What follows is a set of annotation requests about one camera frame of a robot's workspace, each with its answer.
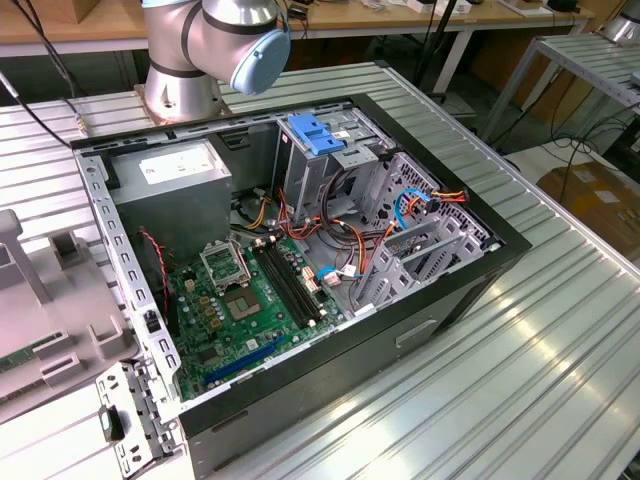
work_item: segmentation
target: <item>motherboard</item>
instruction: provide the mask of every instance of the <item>motherboard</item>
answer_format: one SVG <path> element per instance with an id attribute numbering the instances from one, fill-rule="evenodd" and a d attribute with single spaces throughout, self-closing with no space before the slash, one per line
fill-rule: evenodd
<path id="1" fill-rule="evenodd" d="M 231 243 L 208 246 L 201 261 L 170 273 L 183 400 L 345 321 L 313 276 L 289 238 L 246 249 Z"/>

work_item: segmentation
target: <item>expansion slot bracket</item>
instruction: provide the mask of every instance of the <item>expansion slot bracket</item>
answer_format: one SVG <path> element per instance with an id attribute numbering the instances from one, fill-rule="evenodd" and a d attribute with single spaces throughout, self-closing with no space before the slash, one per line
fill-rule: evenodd
<path id="1" fill-rule="evenodd" d="M 177 421 L 161 423 L 152 390 L 162 382 L 153 381 L 148 367 L 118 362 L 96 379 L 100 423 L 124 478 L 173 455 L 184 441 Z"/>

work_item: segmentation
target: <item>yellow wire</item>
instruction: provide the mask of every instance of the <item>yellow wire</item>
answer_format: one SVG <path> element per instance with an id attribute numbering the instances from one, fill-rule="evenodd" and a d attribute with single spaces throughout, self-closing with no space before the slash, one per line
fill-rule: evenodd
<path id="1" fill-rule="evenodd" d="M 267 199 L 263 198 L 262 205 L 260 206 L 260 213 L 258 214 L 258 218 L 256 218 L 255 222 L 253 222 L 252 224 L 247 225 L 247 228 L 249 230 L 255 230 L 260 226 L 260 224 L 262 223 L 262 220 L 264 220 L 264 212 L 265 212 L 266 205 L 267 205 Z"/>

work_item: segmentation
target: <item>aluminum table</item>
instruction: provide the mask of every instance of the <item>aluminum table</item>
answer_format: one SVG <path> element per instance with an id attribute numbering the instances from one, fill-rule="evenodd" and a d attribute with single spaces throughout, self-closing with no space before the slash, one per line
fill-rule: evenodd
<path id="1" fill-rule="evenodd" d="M 640 88 L 631 83 L 631 74 L 640 71 L 640 45 L 620 47 L 597 33 L 534 38 L 493 106 L 481 135 L 483 140 L 488 140 L 494 132 L 505 108 L 538 53 L 549 58 L 552 64 L 531 92 L 523 105 L 524 109 L 542 94 L 559 68 L 570 71 L 601 92 L 600 100 L 587 115 L 587 118 L 592 119 L 591 123 L 602 111 L 607 97 L 613 98 L 625 107 L 639 105 Z"/>
<path id="2" fill-rule="evenodd" d="M 640 271 L 391 69 L 293 72 L 258 97 L 224 92 L 235 112 L 350 93 L 368 93 L 534 248 L 463 321 L 212 478 L 617 478 L 640 448 Z M 34 108 L 76 135 L 62 103 Z M 96 134 L 150 125 L 133 93 L 78 108 Z M 22 219 L 25 248 L 73 228 L 115 287 L 70 153 L 17 107 L 0 110 L 0 152 L 0 207 Z M 0 472 L 117 478 L 98 406 L 89 385 L 0 426 Z M 187 455 L 142 478 L 192 478 Z"/>

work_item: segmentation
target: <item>green motherboard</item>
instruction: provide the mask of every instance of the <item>green motherboard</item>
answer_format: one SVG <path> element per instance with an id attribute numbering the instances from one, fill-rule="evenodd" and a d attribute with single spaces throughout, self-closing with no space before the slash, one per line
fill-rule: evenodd
<path id="1" fill-rule="evenodd" d="M 272 248 L 272 255 L 278 255 L 290 269 L 291 278 L 308 291 L 304 272 L 310 270 L 305 269 L 307 264 L 293 241 L 285 238 Z M 274 271 L 265 271 L 270 265 L 265 265 L 258 256 L 257 251 L 250 249 L 242 252 L 250 281 L 244 286 L 234 285 L 224 293 L 216 289 L 212 279 L 232 274 L 233 268 L 228 266 L 220 274 L 211 271 L 212 262 L 205 266 L 200 261 L 169 274 L 169 283 L 178 300 L 180 333 L 174 336 L 174 343 L 182 359 L 177 378 L 184 400 L 254 368 L 267 357 L 333 330 L 345 320 L 328 292 L 316 283 L 318 290 L 309 292 L 304 300 L 313 302 L 312 307 L 322 312 L 321 321 L 313 322 L 312 326 L 301 325 L 298 316 L 296 322 L 296 312 L 285 307 L 287 303 L 277 290 L 280 288 L 285 296 L 288 292 L 282 291 L 282 285 L 274 286 L 270 280 L 276 280 Z M 227 263 L 224 257 L 217 260 Z"/>

